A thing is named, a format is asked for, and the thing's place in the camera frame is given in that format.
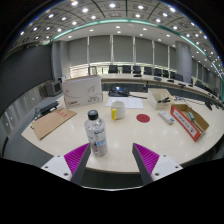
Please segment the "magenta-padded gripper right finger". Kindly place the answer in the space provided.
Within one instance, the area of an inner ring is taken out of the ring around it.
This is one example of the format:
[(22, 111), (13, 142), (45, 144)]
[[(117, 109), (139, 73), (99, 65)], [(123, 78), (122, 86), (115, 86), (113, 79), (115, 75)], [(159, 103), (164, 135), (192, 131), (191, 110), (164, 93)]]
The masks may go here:
[(152, 183), (182, 169), (168, 155), (159, 155), (137, 143), (133, 144), (132, 153), (140, 171), (143, 185)]

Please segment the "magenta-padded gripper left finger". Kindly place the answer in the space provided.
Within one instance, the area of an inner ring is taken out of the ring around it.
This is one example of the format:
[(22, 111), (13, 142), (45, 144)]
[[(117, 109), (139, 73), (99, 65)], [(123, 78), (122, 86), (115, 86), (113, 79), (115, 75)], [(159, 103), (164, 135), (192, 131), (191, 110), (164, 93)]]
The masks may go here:
[(80, 185), (90, 153), (90, 145), (84, 144), (65, 155), (52, 157), (42, 169)]

